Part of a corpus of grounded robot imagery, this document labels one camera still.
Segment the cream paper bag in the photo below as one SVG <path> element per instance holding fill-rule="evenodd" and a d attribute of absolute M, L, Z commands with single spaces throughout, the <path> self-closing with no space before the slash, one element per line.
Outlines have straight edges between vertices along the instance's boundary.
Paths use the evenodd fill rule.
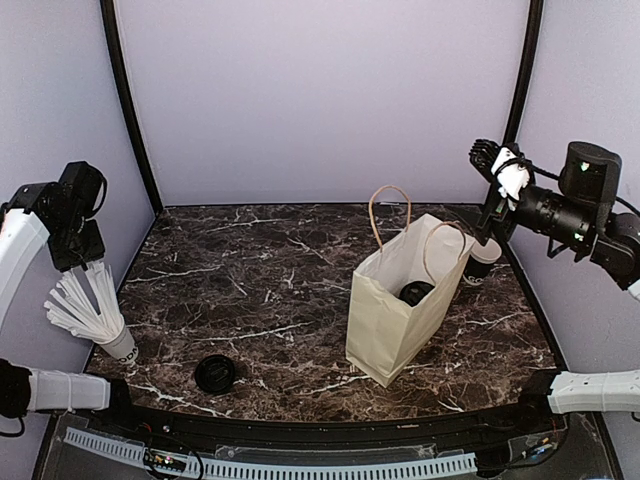
<path fill-rule="evenodd" d="M 473 236 L 458 223 L 430 214 L 406 225 L 384 243 L 368 213 L 378 249 L 353 271 L 346 359 L 388 387 L 442 325 L 461 281 Z"/>

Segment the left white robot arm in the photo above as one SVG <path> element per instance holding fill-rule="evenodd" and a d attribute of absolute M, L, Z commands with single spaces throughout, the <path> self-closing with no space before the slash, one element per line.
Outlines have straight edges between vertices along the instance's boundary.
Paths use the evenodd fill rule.
<path fill-rule="evenodd" d="M 60 272 L 104 258 L 105 247 L 93 219 L 100 181 L 91 193 L 70 183 L 24 185 L 1 205 L 1 315 L 39 252 L 49 249 Z M 16 438 L 25 431 L 24 417 L 35 411 L 101 411 L 103 421 L 120 436 L 141 427 L 140 412 L 124 399 L 112 398 L 109 381 L 86 374 L 38 370 L 1 360 L 1 416 L 19 421 Z"/>

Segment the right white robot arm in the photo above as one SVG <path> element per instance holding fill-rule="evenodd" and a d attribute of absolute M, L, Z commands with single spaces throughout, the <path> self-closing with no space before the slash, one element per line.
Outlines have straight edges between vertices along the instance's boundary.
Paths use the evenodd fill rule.
<path fill-rule="evenodd" d="M 480 217 L 472 227 L 481 245 L 489 239 L 506 241 L 522 226 L 549 239 L 547 256 L 564 250 L 601 267 L 634 298 L 639 297 L 639 216 L 614 213 L 603 196 L 584 203 L 549 189 L 529 185 L 513 209 L 491 188 Z M 521 434 L 534 432 L 549 413 L 639 411 L 639 371 L 579 374 L 535 372 L 510 413 L 510 424 Z"/>

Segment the white cup with straws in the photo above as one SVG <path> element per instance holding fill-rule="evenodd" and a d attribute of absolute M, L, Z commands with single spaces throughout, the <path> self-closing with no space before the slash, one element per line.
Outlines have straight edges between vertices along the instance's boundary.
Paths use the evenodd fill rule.
<path fill-rule="evenodd" d="M 111 268 L 94 261 L 81 273 L 89 291 L 74 271 L 64 272 L 43 304 L 47 319 L 76 338 L 92 341 L 119 364 L 133 365 L 139 349 L 121 313 Z"/>

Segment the black plastic cup lid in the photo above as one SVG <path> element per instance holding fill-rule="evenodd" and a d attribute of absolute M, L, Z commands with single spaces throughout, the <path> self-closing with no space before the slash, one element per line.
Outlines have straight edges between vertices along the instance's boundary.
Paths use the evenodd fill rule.
<path fill-rule="evenodd" d="M 197 387 L 211 395 L 228 393 L 235 381 L 236 369 L 233 361 L 221 354 L 202 359 L 194 371 Z"/>

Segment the right black frame post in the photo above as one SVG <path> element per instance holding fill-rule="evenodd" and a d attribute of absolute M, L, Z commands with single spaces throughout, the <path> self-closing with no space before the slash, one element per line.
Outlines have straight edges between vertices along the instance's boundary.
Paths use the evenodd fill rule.
<path fill-rule="evenodd" d="M 524 40 L 503 143 L 515 142 L 520 130 L 534 69 L 544 11 L 543 0 L 530 0 Z"/>

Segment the black frame post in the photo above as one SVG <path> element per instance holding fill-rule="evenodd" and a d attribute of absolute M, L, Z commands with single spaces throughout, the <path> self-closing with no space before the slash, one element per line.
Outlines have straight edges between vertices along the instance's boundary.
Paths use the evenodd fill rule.
<path fill-rule="evenodd" d="M 158 216 L 163 211 L 164 206 L 152 173 L 151 163 L 133 101 L 116 18 L 116 4 L 112 0 L 101 0 L 100 10 L 112 74 L 129 141 L 152 211 L 155 216 Z"/>
<path fill-rule="evenodd" d="M 534 69 L 544 11 L 543 0 L 530 0 L 524 40 L 503 143 L 515 142 L 520 130 Z"/>

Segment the left black frame post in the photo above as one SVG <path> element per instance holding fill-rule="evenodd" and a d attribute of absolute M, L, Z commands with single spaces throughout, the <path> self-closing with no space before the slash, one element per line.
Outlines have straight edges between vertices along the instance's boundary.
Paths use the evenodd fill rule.
<path fill-rule="evenodd" d="M 133 101 L 116 18 L 116 4 L 112 0 L 101 0 L 100 10 L 112 74 L 129 141 L 152 211 L 155 216 L 158 216 L 163 211 L 164 206 L 152 173 L 151 163 Z"/>

